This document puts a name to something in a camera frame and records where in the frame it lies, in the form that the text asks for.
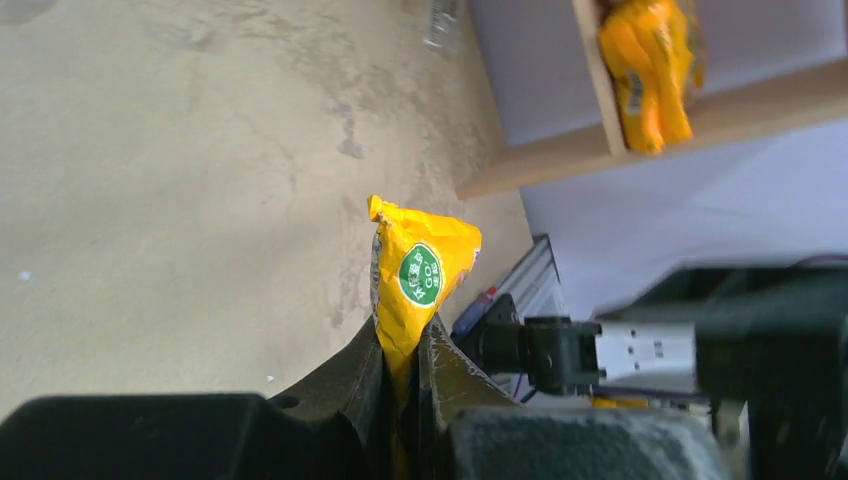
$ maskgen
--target floor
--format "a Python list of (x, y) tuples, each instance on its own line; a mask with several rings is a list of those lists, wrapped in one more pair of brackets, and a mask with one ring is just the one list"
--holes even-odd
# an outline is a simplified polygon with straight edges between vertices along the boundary
[(502, 143), (426, 0), (0, 0), (0, 417), (66, 392), (275, 393), (370, 305), (365, 198), (478, 225), (449, 320), (531, 240), (455, 182)]

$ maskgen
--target yellow plastic bag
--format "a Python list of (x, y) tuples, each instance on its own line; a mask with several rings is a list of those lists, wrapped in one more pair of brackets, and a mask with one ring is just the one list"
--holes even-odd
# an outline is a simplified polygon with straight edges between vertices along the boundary
[[(424, 327), (471, 271), (483, 236), (456, 218), (400, 208), (376, 195), (368, 198), (368, 213), (379, 224), (371, 252), (371, 306), (399, 413)], [(406, 478), (396, 434), (392, 450), (395, 478)]]
[(633, 150), (657, 154), (692, 138), (684, 105), (704, 75), (700, 27), (691, 12), (674, 0), (630, 0), (616, 6), (601, 29), (601, 51)]

